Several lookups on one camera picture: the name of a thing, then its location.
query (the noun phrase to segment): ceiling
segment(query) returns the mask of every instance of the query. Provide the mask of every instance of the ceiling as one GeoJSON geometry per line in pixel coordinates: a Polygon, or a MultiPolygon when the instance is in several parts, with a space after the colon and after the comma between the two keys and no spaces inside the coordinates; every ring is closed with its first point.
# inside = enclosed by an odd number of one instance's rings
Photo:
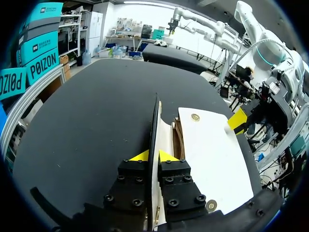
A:
{"type": "MultiPolygon", "coordinates": [[[[99,3],[108,0],[79,0],[88,3],[99,3]]],[[[110,0],[115,4],[120,4],[124,0],[110,0]]],[[[228,23],[232,28],[239,32],[242,36],[245,32],[241,23],[234,19],[234,11],[238,0],[144,0],[159,3],[167,3],[174,6],[181,6],[200,12],[217,21],[228,23]]],[[[279,6],[274,4],[272,0],[243,0],[248,3],[252,9],[256,19],[266,29],[274,32],[282,41],[284,41],[288,48],[296,50],[302,54],[301,45],[296,39],[296,35],[291,29],[284,13],[279,6]]]]}

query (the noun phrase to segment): white wall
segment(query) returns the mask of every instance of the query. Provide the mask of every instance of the white wall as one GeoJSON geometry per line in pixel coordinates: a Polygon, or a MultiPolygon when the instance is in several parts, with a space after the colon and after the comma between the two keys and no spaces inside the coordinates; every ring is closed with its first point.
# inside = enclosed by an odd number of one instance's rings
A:
{"type": "Polygon", "coordinates": [[[104,45],[105,36],[108,34],[110,28],[114,26],[113,8],[114,8],[114,4],[110,2],[103,2],[103,3],[95,4],[93,6],[93,11],[100,12],[103,14],[100,46],[104,45]]]}
{"type": "MultiPolygon", "coordinates": [[[[118,18],[132,18],[133,20],[142,21],[143,24],[152,25],[153,29],[158,29],[159,27],[168,28],[168,22],[170,22],[173,17],[174,10],[170,8],[153,6],[153,5],[142,5],[142,4],[118,4],[113,5],[109,2],[107,8],[107,13],[104,22],[104,33],[103,38],[106,36],[107,32],[116,26],[118,18]]],[[[191,20],[185,20],[181,18],[181,27],[188,25],[189,28],[199,28],[209,33],[214,32],[207,27],[200,25],[191,20]]],[[[221,53],[221,48],[219,46],[214,46],[213,43],[204,40],[204,36],[201,34],[191,34],[183,29],[176,28],[174,35],[170,35],[173,39],[173,45],[177,45],[194,52],[199,52],[213,60],[222,62],[224,60],[225,52],[219,57],[221,53]]],[[[234,37],[229,34],[224,34],[223,39],[233,42],[234,37]]],[[[251,66],[252,62],[249,59],[246,60],[246,56],[242,61],[242,66],[251,66]]]]}

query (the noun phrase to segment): black tabletop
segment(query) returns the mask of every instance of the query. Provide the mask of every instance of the black tabletop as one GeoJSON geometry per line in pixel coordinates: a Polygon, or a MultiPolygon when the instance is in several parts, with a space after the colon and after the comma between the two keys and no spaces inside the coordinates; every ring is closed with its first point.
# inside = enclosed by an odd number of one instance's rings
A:
{"type": "MultiPolygon", "coordinates": [[[[102,206],[121,160],[149,148],[156,93],[168,124],[178,107],[232,116],[214,88],[195,73],[131,60],[95,62],[45,102],[18,148],[13,178],[43,220],[55,224],[33,200],[32,187],[69,217],[82,212],[84,203],[102,206]]],[[[244,135],[238,141],[257,193],[261,186],[251,150],[244,135]]]]}
{"type": "Polygon", "coordinates": [[[193,56],[171,47],[149,44],[143,50],[143,58],[148,62],[165,64],[197,74],[207,70],[206,66],[193,56]]]}

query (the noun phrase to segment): screw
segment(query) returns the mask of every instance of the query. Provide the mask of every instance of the screw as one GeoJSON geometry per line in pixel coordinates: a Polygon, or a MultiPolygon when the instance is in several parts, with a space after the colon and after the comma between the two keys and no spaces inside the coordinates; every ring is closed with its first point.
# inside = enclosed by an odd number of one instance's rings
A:
{"type": "Polygon", "coordinates": [[[139,199],[134,199],[134,200],[132,201],[132,204],[133,204],[135,207],[139,207],[139,206],[141,206],[142,201],[139,200],[139,199]]]}
{"type": "Polygon", "coordinates": [[[258,209],[256,211],[256,215],[259,216],[259,217],[262,217],[262,216],[264,216],[264,211],[262,209],[258,209]]]}
{"type": "Polygon", "coordinates": [[[197,114],[191,114],[191,118],[193,121],[198,122],[199,121],[199,116],[197,114]]]}
{"type": "Polygon", "coordinates": [[[249,207],[249,208],[252,208],[253,205],[254,205],[254,202],[253,202],[253,201],[249,201],[249,202],[248,202],[248,207],[249,207]]]}
{"type": "Polygon", "coordinates": [[[141,182],[143,182],[143,178],[141,178],[141,177],[136,177],[136,178],[135,178],[135,181],[136,181],[137,183],[141,183],[141,182]]]}
{"type": "Polygon", "coordinates": [[[191,177],[190,175],[185,175],[185,176],[183,177],[183,180],[184,180],[186,183],[188,183],[188,182],[190,182],[190,181],[192,180],[192,177],[191,177]]]}
{"type": "Polygon", "coordinates": [[[117,177],[117,180],[118,180],[118,181],[124,181],[124,180],[125,180],[125,177],[124,177],[123,175],[119,175],[119,176],[117,177]]]}
{"type": "Polygon", "coordinates": [[[114,197],[112,195],[105,195],[104,196],[104,201],[112,203],[114,201],[114,197]]]}
{"type": "Polygon", "coordinates": [[[216,210],[217,208],[217,202],[215,200],[209,200],[207,203],[206,203],[206,210],[211,213],[213,211],[216,210]]]}
{"type": "Polygon", "coordinates": [[[165,178],[165,183],[168,184],[172,184],[174,182],[174,178],[173,177],[167,177],[165,178]]]}
{"type": "Polygon", "coordinates": [[[206,196],[204,194],[200,194],[195,198],[196,203],[204,203],[206,201],[206,196]]]}
{"type": "Polygon", "coordinates": [[[174,208],[174,207],[177,207],[179,205],[179,202],[176,199],[172,199],[172,200],[169,200],[168,204],[169,204],[169,207],[174,208]]]}

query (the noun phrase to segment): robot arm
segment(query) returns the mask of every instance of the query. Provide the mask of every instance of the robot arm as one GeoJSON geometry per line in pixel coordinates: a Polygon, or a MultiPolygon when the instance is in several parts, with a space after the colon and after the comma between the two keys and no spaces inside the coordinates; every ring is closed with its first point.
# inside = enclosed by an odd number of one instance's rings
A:
{"type": "Polygon", "coordinates": [[[226,49],[228,51],[231,51],[234,54],[238,52],[239,48],[236,45],[230,43],[227,40],[222,39],[222,35],[225,30],[225,24],[221,21],[215,23],[188,10],[184,10],[182,8],[177,7],[174,10],[173,20],[171,23],[169,23],[169,33],[174,34],[176,27],[180,27],[181,29],[184,29],[192,34],[195,34],[196,32],[202,34],[204,35],[204,40],[207,40],[211,43],[215,43],[217,46],[226,49]],[[183,17],[184,19],[192,19],[198,22],[199,24],[212,29],[215,32],[215,36],[201,29],[195,29],[195,28],[191,29],[187,26],[182,28],[181,25],[179,24],[181,17],[183,17]]]}
{"type": "Polygon", "coordinates": [[[285,96],[287,103],[290,103],[296,95],[302,95],[301,86],[305,69],[301,56],[296,51],[285,47],[276,34],[259,24],[253,15],[252,7],[247,3],[237,2],[234,17],[244,25],[253,44],[249,49],[252,50],[256,67],[265,71],[265,77],[260,78],[280,77],[279,81],[282,81],[288,90],[285,96]]]}
{"type": "Polygon", "coordinates": [[[178,26],[178,22],[180,21],[181,17],[184,19],[192,19],[198,23],[200,23],[203,26],[206,26],[210,29],[212,29],[218,36],[222,36],[224,33],[224,23],[223,22],[213,22],[211,20],[208,20],[202,16],[199,16],[195,13],[192,13],[191,11],[184,10],[180,7],[175,8],[174,14],[173,14],[173,21],[169,23],[169,33],[174,34],[176,27],[178,26]]]}

